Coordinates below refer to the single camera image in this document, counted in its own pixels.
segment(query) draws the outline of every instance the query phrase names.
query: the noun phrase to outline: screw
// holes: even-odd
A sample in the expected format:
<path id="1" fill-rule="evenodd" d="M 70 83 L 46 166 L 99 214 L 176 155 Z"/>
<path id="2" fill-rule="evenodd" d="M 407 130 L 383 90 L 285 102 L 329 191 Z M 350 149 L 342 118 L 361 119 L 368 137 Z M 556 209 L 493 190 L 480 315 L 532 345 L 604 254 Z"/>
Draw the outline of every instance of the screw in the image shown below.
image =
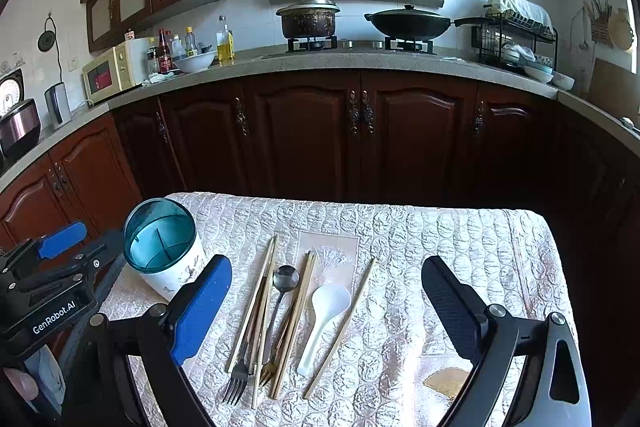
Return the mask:
<path id="1" fill-rule="evenodd" d="M 103 322 L 104 315 L 102 315 L 101 313 L 97 313 L 89 319 L 89 324 L 91 324 L 92 326 L 100 326 Z"/>
<path id="2" fill-rule="evenodd" d="M 553 322 L 555 322 L 558 326 L 562 326 L 566 322 L 564 315 L 558 312 L 553 312 L 551 314 L 551 320 L 553 320 Z"/>
<path id="3" fill-rule="evenodd" d="M 491 304 L 489 306 L 489 313 L 494 317 L 504 317 L 507 314 L 507 310 L 505 310 L 503 306 L 500 306 L 500 304 Z"/>
<path id="4" fill-rule="evenodd" d="M 166 304 L 158 303 L 149 308 L 149 315 L 152 317 L 162 317 L 166 313 Z"/>

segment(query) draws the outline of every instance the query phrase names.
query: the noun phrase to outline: dish rack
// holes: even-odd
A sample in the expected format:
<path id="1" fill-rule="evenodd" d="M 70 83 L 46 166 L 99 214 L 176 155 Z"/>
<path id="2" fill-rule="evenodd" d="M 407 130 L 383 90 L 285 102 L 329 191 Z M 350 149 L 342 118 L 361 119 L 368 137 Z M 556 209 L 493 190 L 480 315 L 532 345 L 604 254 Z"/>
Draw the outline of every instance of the dish rack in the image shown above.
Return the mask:
<path id="1" fill-rule="evenodd" d="M 519 69 L 516 60 L 509 56 L 503 56 L 502 45 L 510 42 L 513 38 L 509 35 L 527 38 L 531 42 L 531 49 L 536 53 L 538 42 L 554 44 L 554 58 L 552 68 L 555 70 L 558 62 L 558 32 L 553 33 L 541 23 L 525 19 L 513 10 L 500 12 L 495 10 L 490 4 L 484 5 L 487 8 L 487 22 L 481 23 L 472 28 L 472 47 L 478 49 L 478 59 L 480 62 L 494 66 L 507 66 L 508 69 Z"/>

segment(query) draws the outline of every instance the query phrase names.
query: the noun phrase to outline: bowl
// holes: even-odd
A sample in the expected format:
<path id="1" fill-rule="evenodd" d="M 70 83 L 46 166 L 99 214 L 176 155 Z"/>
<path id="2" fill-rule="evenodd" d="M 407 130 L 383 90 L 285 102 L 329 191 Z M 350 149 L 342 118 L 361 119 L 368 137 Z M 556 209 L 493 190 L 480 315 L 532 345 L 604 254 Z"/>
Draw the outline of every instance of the bowl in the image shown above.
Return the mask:
<path id="1" fill-rule="evenodd" d="M 175 67 L 182 73 L 196 73 L 206 70 L 216 58 L 216 52 L 193 55 L 193 57 L 182 58 L 175 61 Z"/>
<path id="2" fill-rule="evenodd" d="M 550 73 L 545 73 L 545 71 L 537 70 L 536 68 L 531 68 L 529 66 L 524 66 L 524 72 L 527 73 L 531 78 L 542 82 L 543 84 L 548 84 L 551 82 L 551 79 L 554 77 Z"/>
<path id="3" fill-rule="evenodd" d="M 527 60 L 525 58 L 524 59 L 524 65 L 528 66 L 529 68 L 534 68 L 535 70 L 544 71 L 545 73 L 548 73 L 548 74 L 554 74 L 553 68 L 550 68 L 549 66 L 545 66 L 544 64 L 541 64 L 540 62 L 533 62 L 532 60 Z"/>
<path id="4" fill-rule="evenodd" d="M 554 86 L 559 87 L 560 89 L 564 89 L 566 91 L 574 87 L 574 82 L 575 80 L 570 76 L 566 76 L 565 74 L 558 73 L 557 71 L 553 79 L 551 80 L 551 83 Z"/>

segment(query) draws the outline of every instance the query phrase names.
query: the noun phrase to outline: spoon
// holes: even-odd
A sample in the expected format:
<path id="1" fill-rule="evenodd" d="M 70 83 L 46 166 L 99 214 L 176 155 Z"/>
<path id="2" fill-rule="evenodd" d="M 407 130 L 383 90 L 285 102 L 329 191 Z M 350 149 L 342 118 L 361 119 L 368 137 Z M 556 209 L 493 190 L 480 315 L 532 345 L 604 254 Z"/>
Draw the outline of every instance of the spoon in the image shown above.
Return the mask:
<path id="1" fill-rule="evenodd" d="M 316 322 L 296 369 L 298 374 L 303 376 L 311 372 L 324 328 L 351 305 L 351 295 L 344 286 L 324 284 L 314 292 L 311 304 L 316 314 Z"/>
<path id="2" fill-rule="evenodd" d="M 280 292 L 280 295 L 278 295 L 276 306 L 273 309 L 273 314 L 271 314 L 269 327 L 267 328 L 267 332 L 264 336 L 264 355 L 262 356 L 262 363 L 267 363 L 269 361 L 271 343 L 273 341 L 273 323 L 276 320 L 276 314 L 278 313 L 278 308 L 280 307 L 282 298 L 285 293 L 290 292 L 298 286 L 298 281 L 300 281 L 300 274 L 298 273 L 298 270 L 289 264 L 278 266 L 278 268 L 273 272 L 273 287 Z"/>

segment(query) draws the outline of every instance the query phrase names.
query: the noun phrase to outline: stove burner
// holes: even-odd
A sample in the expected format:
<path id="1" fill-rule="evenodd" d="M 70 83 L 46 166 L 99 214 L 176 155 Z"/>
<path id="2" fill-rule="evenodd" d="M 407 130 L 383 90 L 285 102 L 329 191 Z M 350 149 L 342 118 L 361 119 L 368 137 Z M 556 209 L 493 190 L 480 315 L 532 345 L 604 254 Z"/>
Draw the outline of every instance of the stove burner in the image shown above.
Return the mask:
<path id="1" fill-rule="evenodd" d="M 433 53 L 433 41 L 425 41 L 425 42 L 403 41 L 400 39 L 392 39 L 391 37 L 385 37 L 385 49 L 435 55 L 435 53 Z"/>
<path id="2" fill-rule="evenodd" d="M 306 52 L 306 51 L 318 51 L 318 50 L 334 50 L 338 47 L 338 37 L 326 37 L 321 40 L 316 38 L 303 39 L 287 39 L 287 53 L 292 52 Z"/>

